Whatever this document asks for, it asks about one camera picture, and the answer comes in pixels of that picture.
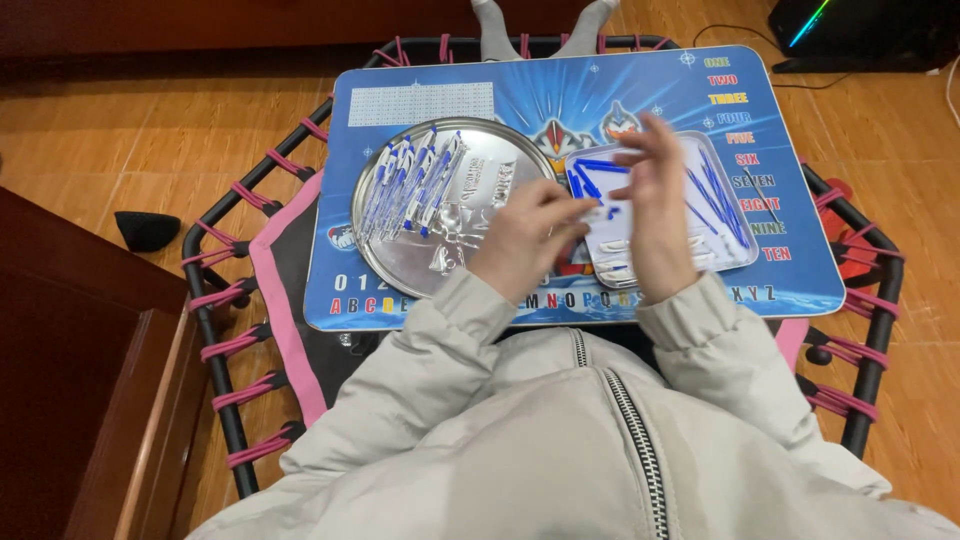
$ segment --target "blue desk mat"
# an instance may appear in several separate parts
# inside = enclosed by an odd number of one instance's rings
[[[846,289],[766,68],[753,49],[731,45],[564,59],[355,69],[341,75],[335,86],[329,158],[303,301],[305,319],[313,327],[323,331],[398,329],[415,301],[383,283],[361,258],[353,244],[349,205],[372,151],[423,119],[409,124],[351,127],[350,123],[363,123],[359,113],[349,121],[353,91],[469,84],[474,88],[492,84],[494,119],[539,142],[558,170],[563,170],[566,153],[614,141],[614,135],[629,130],[641,111],[662,116],[677,131],[706,134],[716,147],[741,206],[747,210],[747,220],[760,247],[755,263],[721,274],[730,297],[771,318],[823,315],[843,305]],[[362,106],[358,103],[354,112]],[[556,146],[559,152],[555,152],[553,143],[558,136],[562,140]],[[744,165],[760,183],[779,222],[760,204],[756,189],[742,170]],[[634,320],[638,291],[614,292],[601,287],[592,265],[578,258],[580,252],[573,250],[558,259],[548,282],[518,307],[515,324]]]

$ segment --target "round metal tray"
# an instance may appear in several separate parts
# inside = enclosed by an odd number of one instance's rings
[[[384,142],[371,154],[353,190],[350,220],[355,231],[361,229],[374,167],[383,149],[388,143],[399,144],[407,135],[416,144],[435,127],[437,148],[459,131],[467,150],[430,222],[427,237],[401,230],[393,240],[380,240],[374,234],[357,241],[360,254],[384,282],[415,298],[430,298],[454,268],[467,264],[483,241],[490,219],[518,184],[538,178],[557,180],[546,156],[513,128],[469,117],[424,122]]]

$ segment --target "star graphic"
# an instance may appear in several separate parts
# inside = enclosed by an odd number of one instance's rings
[[[684,51],[684,53],[680,55],[680,61],[685,63],[687,67],[690,67],[696,60],[697,57],[691,55],[687,51]]]

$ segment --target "wooden cabinet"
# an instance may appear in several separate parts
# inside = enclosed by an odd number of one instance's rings
[[[512,35],[573,30],[588,0],[501,0]],[[480,36],[468,0],[0,0],[0,57],[382,44]]]
[[[205,391],[186,282],[3,188],[0,232],[0,538],[165,538]]]

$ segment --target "white jacket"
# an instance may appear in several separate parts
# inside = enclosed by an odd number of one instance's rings
[[[637,310],[669,386],[576,330],[491,345],[516,307],[466,270],[411,309],[223,538],[960,538],[817,419],[720,280]]]

